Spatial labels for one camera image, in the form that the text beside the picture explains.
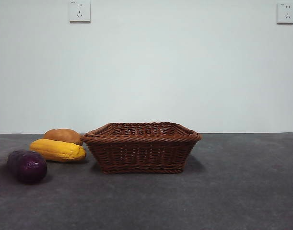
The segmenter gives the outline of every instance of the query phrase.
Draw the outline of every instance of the electrical socket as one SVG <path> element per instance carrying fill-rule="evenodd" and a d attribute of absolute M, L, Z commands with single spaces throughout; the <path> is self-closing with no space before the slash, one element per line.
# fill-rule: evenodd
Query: electrical socket
<path fill-rule="evenodd" d="M 293 24 L 293 2 L 277 3 L 277 24 Z"/>
<path fill-rule="evenodd" d="M 91 22 L 91 3 L 90 0 L 73 0 L 69 2 L 70 22 Z"/>

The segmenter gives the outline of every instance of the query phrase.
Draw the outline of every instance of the gray floor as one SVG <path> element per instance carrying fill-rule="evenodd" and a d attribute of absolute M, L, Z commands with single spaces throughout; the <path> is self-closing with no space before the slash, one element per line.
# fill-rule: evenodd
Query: gray floor
<path fill-rule="evenodd" d="M 293 230 L 293 134 L 205 134 L 181 174 L 48 162 L 40 184 L 5 167 L 41 135 L 0 135 L 0 230 Z"/>

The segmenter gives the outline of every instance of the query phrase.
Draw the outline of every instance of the purple vegetable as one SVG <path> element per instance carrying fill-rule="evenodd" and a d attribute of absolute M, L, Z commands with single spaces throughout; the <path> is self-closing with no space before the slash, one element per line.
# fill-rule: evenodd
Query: purple vegetable
<path fill-rule="evenodd" d="M 14 151 L 8 156 L 7 164 L 16 179 L 27 184 L 39 182 L 47 173 L 46 160 L 34 151 Z"/>

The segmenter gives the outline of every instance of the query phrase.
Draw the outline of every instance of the brown wicker basket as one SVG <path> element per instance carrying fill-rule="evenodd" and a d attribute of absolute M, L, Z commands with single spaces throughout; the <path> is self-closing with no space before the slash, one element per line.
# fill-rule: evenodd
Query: brown wicker basket
<path fill-rule="evenodd" d="M 109 123 L 81 137 L 104 173 L 181 173 L 201 139 L 170 122 Z"/>

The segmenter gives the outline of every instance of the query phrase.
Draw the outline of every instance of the corn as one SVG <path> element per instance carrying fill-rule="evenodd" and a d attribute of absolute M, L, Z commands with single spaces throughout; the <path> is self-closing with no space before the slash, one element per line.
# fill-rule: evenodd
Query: corn
<path fill-rule="evenodd" d="M 49 161 L 81 161 L 86 155 L 85 150 L 80 145 L 44 138 L 32 142 L 29 148 L 40 153 Z"/>

